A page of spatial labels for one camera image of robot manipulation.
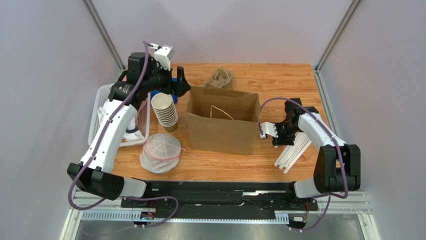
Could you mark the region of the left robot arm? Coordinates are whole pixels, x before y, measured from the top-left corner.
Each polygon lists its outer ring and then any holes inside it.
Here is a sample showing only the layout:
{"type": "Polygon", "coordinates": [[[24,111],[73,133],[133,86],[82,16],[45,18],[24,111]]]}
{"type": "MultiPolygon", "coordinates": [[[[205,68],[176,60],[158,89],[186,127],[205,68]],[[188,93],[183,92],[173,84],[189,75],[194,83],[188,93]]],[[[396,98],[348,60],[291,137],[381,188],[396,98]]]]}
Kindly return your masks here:
{"type": "Polygon", "coordinates": [[[128,67],[118,78],[108,95],[108,110],[95,138],[79,163],[70,163],[67,174],[73,180],[68,199],[75,187],[106,200],[119,197],[141,198],[147,188],[143,180],[112,174],[122,138],[138,110],[152,91],[183,96],[191,87],[184,69],[177,69],[177,81],[172,80],[173,49],[163,46],[154,54],[134,52],[128,57],[128,67]]]}

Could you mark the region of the brown paper bag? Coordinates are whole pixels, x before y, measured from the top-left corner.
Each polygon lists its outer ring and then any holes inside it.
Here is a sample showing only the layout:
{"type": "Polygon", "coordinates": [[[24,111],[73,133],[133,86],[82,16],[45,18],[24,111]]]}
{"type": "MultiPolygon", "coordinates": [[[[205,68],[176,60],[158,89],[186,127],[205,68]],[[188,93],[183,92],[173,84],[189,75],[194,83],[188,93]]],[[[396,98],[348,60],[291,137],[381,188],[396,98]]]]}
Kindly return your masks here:
{"type": "Polygon", "coordinates": [[[259,94],[194,86],[186,120],[193,149],[248,155],[258,134],[259,94]]]}

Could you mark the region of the bundle of white straws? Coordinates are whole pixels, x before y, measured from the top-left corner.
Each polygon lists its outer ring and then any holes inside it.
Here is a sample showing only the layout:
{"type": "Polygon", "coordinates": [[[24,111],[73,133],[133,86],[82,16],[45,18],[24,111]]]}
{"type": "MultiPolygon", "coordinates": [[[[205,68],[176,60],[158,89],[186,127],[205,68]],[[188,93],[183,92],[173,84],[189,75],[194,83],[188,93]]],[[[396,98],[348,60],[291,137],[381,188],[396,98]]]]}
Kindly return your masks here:
{"type": "Polygon", "coordinates": [[[274,166],[283,170],[284,174],[287,174],[311,144],[312,141],[305,133],[296,133],[294,145],[287,145],[283,149],[274,166]]]}

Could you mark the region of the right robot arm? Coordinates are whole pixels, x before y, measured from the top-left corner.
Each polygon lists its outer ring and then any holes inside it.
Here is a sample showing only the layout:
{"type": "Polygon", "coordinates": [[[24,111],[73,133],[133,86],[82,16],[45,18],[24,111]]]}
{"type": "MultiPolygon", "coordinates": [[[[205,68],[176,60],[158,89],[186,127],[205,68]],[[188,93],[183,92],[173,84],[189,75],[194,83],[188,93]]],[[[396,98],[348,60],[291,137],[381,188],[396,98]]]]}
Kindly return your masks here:
{"type": "Polygon", "coordinates": [[[272,137],[272,145],[284,150],[275,165],[281,168],[298,159],[314,145],[317,160],[314,173],[305,180],[289,184],[295,199],[334,196],[345,199],[361,185],[361,150],[340,139],[322,120],[313,106],[303,106],[299,98],[285,99],[286,117],[281,122],[264,122],[259,132],[272,137]]]}

